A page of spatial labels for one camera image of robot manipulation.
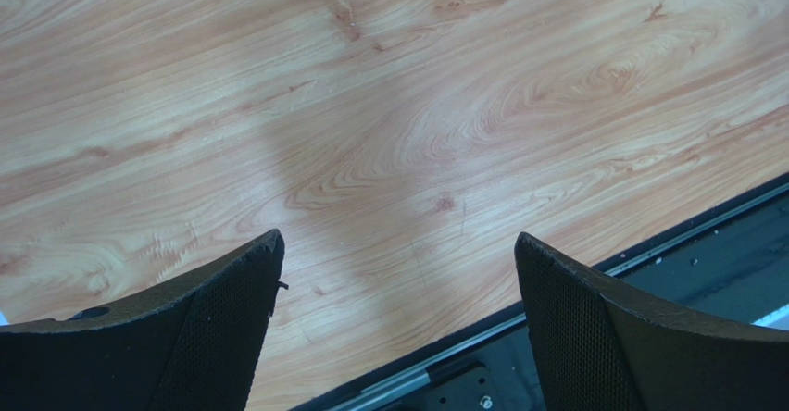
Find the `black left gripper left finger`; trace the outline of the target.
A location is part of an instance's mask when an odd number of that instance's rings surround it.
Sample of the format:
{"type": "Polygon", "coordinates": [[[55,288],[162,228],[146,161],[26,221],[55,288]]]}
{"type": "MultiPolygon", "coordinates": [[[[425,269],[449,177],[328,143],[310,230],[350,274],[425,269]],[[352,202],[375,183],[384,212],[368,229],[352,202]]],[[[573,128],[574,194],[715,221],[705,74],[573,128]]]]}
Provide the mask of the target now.
{"type": "Polygon", "coordinates": [[[282,289],[270,230],[117,301],[1,329],[5,410],[242,410],[282,289]]]}

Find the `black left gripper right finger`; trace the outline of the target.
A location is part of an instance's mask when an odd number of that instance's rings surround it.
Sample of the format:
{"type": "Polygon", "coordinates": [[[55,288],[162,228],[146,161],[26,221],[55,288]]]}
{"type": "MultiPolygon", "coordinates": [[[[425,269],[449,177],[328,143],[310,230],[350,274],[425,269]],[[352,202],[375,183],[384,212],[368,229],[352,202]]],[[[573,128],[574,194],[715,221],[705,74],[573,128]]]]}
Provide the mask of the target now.
{"type": "Polygon", "coordinates": [[[550,410],[784,410],[788,334],[662,299],[529,233],[514,256],[550,410]]]}

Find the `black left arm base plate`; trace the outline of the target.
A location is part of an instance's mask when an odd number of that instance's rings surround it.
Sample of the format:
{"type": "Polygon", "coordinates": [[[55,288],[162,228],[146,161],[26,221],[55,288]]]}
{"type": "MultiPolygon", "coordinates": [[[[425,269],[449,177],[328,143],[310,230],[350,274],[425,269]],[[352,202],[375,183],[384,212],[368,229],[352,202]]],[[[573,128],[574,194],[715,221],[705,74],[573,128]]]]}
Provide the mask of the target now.
{"type": "Polygon", "coordinates": [[[495,396],[489,370],[474,363],[399,399],[391,410],[494,410],[495,396]]]}

